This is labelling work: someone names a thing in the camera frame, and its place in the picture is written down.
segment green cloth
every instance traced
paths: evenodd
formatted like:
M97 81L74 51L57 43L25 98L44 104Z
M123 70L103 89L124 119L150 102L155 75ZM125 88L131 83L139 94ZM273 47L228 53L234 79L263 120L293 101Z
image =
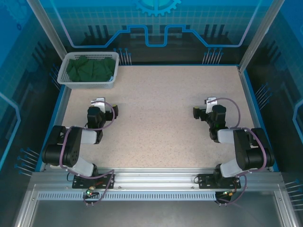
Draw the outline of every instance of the green cloth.
M114 75L116 61L111 58L90 60L80 56L70 60L67 73L73 82L106 82Z

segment white plastic basket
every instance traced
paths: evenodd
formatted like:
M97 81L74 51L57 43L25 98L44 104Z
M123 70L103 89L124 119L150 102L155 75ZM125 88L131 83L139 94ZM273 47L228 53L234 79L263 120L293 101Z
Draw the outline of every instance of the white plastic basket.
M72 82L66 68L70 62L70 59L76 60L80 56L86 56L88 59L101 60L104 58L112 58L116 61L114 78L110 82ZM58 74L58 83L68 86L70 89L77 88L112 88L116 80L117 71L119 65L119 54L116 52L71 52L65 55L62 65Z

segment speckled tabletop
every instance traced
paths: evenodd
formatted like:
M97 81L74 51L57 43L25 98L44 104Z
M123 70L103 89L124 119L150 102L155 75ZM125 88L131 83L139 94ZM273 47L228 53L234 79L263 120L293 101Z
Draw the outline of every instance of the speckled tabletop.
M112 89L75 89L64 126L84 126L90 101L105 97L119 117L103 131L98 145L82 145L80 155L98 167L215 167L235 157L234 146L214 143L193 107L208 97L228 97L241 110L242 127L253 127L235 66L120 66ZM238 121L227 108L227 126Z

